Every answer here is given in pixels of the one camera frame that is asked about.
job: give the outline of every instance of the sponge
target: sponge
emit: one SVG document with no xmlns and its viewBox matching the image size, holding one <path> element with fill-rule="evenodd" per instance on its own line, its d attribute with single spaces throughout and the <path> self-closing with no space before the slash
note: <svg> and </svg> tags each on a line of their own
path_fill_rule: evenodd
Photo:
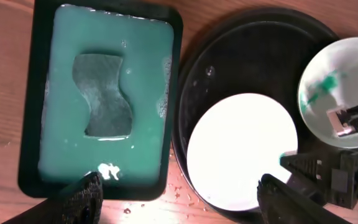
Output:
<svg viewBox="0 0 358 224">
<path fill-rule="evenodd" d="M 132 111 L 119 90 L 122 58 L 104 54 L 80 54 L 74 59 L 73 80 L 89 105 L 85 129 L 89 137 L 128 136 Z"/>
</svg>

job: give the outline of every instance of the round white plate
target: round white plate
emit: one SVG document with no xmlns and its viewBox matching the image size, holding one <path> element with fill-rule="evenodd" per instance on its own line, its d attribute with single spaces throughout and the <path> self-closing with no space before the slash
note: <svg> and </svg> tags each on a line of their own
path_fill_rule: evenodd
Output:
<svg viewBox="0 0 358 224">
<path fill-rule="evenodd" d="M 280 157 L 298 147 L 286 109 L 259 94 L 230 96 L 211 107 L 191 134 L 187 166 L 191 183 L 210 204 L 231 211 L 258 207 L 264 174 L 287 182 Z"/>
<path fill-rule="evenodd" d="M 303 121 L 323 142 L 358 147 L 358 134 L 337 137 L 327 110 L 358 105 L 358 37 L 339 40 L 320 51 L 302 74 L 298 106 Z"/>
</svg>

